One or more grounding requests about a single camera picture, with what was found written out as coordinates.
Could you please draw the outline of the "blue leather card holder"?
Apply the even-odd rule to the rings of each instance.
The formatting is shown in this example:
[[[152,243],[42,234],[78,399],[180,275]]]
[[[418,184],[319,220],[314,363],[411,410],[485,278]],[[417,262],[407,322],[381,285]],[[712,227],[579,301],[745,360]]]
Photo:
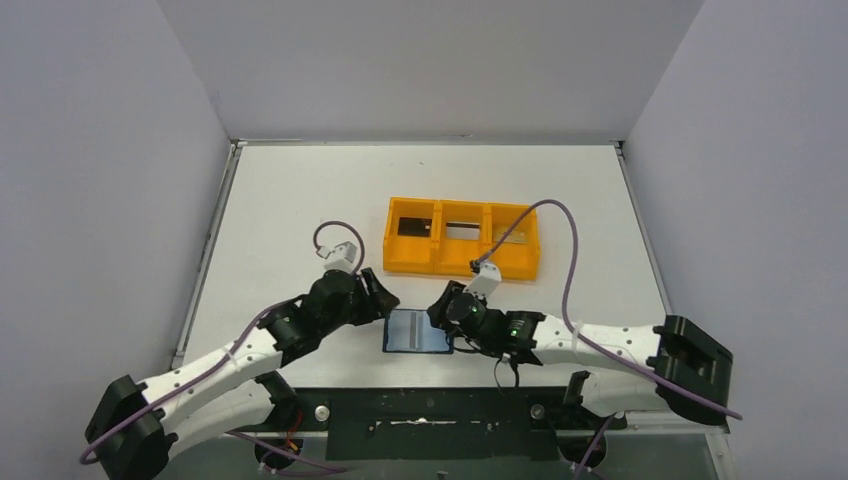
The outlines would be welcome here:
[[[382,351],[450,355],[454,344],[443,330],[431,325],[425,310],[396,309],[384,321]]]

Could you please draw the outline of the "orange three-compartment tray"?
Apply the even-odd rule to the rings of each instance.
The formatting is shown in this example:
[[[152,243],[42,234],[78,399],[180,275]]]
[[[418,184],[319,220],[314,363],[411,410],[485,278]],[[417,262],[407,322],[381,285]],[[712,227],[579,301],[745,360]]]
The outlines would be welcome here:
[[[508,281],[537,278],[541,244],[537,214],[520,204],[393,197],[389,201],[383,237],[383,269],[395,274],[472,275],[471,262],[491,248],[488,257]],[[432,220],[429,238],[397,235],[400,217]],[[516,227],[530,235],[528,244],[493,242],[493,231]]]

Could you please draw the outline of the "black VIP credit card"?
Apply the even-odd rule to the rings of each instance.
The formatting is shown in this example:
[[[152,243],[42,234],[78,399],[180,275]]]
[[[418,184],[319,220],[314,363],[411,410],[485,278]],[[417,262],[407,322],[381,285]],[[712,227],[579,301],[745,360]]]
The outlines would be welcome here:
[[[404,237],[429,238],[432,220],[429,218],[400,217],[398,219],[397,235]]]

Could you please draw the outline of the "gold credit card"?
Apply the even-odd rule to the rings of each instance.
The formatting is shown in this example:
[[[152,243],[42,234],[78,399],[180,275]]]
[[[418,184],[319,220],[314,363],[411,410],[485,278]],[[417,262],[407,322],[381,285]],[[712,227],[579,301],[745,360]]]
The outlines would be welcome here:
[[[493,242],[496,243],[498,241],[503,241],[504,243],[509,244],[524,245],[529,243],[530,235],[525,230],[518,227],[508,231],[508,227],[503,226],[502,228],[498,228],[493,231]]]

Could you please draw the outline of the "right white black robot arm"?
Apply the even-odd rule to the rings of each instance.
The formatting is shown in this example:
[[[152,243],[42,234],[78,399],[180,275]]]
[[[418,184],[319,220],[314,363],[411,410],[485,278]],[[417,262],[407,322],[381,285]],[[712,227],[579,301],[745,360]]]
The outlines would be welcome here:
[[[564,417],[578,427],[629,411],[670,411],[708,426],[741,417],[728,406],[733,354],[683,316],[638,327],[569,324],[542,312],[490,308],[456,281],[427,314],[433,327],[511,366],[609,371],[563,398]]]

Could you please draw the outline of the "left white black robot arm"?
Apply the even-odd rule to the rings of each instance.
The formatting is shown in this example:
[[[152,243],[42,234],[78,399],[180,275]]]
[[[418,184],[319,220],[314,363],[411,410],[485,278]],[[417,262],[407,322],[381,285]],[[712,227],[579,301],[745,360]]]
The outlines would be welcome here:
[[[370,268],[326,271],[219,349],[159,376],[112,381],[85,429],[80,464],[100,464],[111,479],[152,479],[196,443],[265,422],[289,426],[299,401],[280,369],[338,328],[384,319],[399,303]]]

